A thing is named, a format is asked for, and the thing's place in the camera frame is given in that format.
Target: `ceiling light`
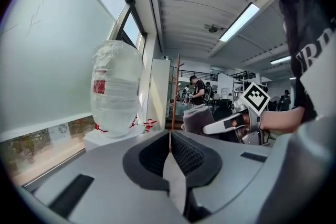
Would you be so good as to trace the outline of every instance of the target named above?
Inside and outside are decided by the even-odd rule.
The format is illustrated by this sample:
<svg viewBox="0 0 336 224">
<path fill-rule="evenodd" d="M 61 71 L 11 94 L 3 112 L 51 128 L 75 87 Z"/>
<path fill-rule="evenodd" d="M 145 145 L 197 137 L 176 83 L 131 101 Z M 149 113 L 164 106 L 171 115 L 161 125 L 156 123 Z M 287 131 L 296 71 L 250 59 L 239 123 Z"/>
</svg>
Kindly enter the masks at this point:
<svg viewBox="0 0 336 224">
<path fill-rule="evenodd" d="M 258 11 L 259 8 L 250 3 L 219 40 L 228 42 Z"/>
<path fill-rule="evenodd" d="M 271 61 L 271 65 L 276 65 L 277 63 L 285 62 L 285 61 L 288 61 L 288 60 L 290 60 L 290 56 L 286 56 L 286 57 L 280 58 L 278 60 Z"/>
</svg>

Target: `wooden stick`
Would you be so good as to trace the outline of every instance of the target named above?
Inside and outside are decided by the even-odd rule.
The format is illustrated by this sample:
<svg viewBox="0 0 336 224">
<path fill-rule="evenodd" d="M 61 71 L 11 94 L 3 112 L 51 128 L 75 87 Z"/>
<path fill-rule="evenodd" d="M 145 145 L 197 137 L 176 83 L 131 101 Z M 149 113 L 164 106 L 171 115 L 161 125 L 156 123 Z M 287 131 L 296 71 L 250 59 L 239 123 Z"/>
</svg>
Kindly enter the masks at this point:
<svg viewBox="0 0 336 224">
<path fill-rule="evenodd" d="M 169 131 L 169 153 L 172 152 L 172 131 Z"/>
<path fill-rule="evenodd" d="M 176 75 L 176 81 L 175 81 L 175 99 L 174 99 L 174 108 L 173 108 L 173 121 L 172 121 L 172 130 L 175 127 L 175 113 L 176 113 L 176 101 L 177 101 L 177 90 L 179 88 L 178 85 L 178 75 L 180 71 L 180 55 L 177 55 L 177 75 Z"/>
</svg>

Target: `black shirt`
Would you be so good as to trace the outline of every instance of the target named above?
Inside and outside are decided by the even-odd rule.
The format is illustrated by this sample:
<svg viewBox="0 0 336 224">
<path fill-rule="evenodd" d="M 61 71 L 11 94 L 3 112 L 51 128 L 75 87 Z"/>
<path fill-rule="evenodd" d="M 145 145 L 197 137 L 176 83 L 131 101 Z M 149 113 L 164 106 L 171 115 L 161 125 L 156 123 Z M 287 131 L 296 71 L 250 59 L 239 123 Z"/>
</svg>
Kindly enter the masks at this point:
<svg viewBox="0 0 336 224">
<path fill-rule="evenodd" d="M 204 82 L 201 79 L 199 79 L 195 85 L 194 95 L 199 93 L 200 90 L 204 90 L 204 89 L 205 89 Z M 195 105 L 203 104 L 203 100 L 204 100 L 204 95 L 193 99 Z"/>
<path fill-rule="evenodd" d="M 335 32 L 334 9 L 322 0 L 280 0 L 286 24 L 286 38 L 291 67 L 296 79 L 294 106 L 302 106 L 302 122 L 316 117 L 313 104 L 299 78 L 319 57 Z"/>
</svg>

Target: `white table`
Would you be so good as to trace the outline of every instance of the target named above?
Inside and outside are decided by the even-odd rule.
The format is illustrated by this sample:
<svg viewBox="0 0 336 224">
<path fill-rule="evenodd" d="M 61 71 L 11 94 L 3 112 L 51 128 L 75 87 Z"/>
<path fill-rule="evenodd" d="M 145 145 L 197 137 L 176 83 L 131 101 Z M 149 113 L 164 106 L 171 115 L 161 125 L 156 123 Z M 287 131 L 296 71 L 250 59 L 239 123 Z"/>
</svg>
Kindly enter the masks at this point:
<svg viewBox="0 0 336 224">
<path fill-rule="evenodd" d="M 111 138 L 107 136 L 104 132 L 94 129 L 93 131 L 89 132 L 83 138 L 83 142 L 84 142 L 86 151 L 89 151 L 99 146 L 104 146 L 107 144 L 119 142 L 119 141 L 122 141 L 128 138 L 143 134 L 144 132 L 145 132 L 145 126 L 135 125 L 130 128 L 130 132 L 128 135 L 117 137 L 117 138 Z"/>
</svg>

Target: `black slot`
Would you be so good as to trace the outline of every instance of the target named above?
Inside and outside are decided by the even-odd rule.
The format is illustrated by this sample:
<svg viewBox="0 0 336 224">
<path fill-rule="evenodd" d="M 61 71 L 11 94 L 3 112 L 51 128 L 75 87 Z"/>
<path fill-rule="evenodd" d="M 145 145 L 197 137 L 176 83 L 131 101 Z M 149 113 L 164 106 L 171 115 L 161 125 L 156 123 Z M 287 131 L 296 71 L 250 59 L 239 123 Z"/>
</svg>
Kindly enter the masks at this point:
<svg viewBox="0 0 336 224">
<path fill-rule="evenodd" d="M 203 206 L 197 205 L 192 189 L 187 192 L 185 205 L 186 206 L 184 208 L 183 215 L 191 223 L 194 223 L 211 215 L 211 212 L 209 210 L 207 210 Z"/>
<path fill-rule="evenodd" d="M 169 132 L 165 130 L 130 148 L 122 159 L 122 166 L 141 188 L 169 191 L 169 182 L 162 178 L 168 154 Z"/>
<path fill-rule="evenodd" d="M 241 157 L 247 158 L 247 159 L 253 159 L 254 161 L 264 163 L 267 160 L 266 156 L 250 153 L 250 152 L 244 152 L 241 154 Z"/>
<path fill-rule="evenodd" d="M 94 178 L 86 175 L 77 176 L 51 203 L 49 208 L 60 216 L 67 218 L 74 210 Z"/>
<path fill-rule="evenodd" d="M 178 131 L 172 132 L 172 154 L 185 175 L 187 189 L 210 184 L 222 168 L 222 158 L 215 150 Z"/>
</svg>

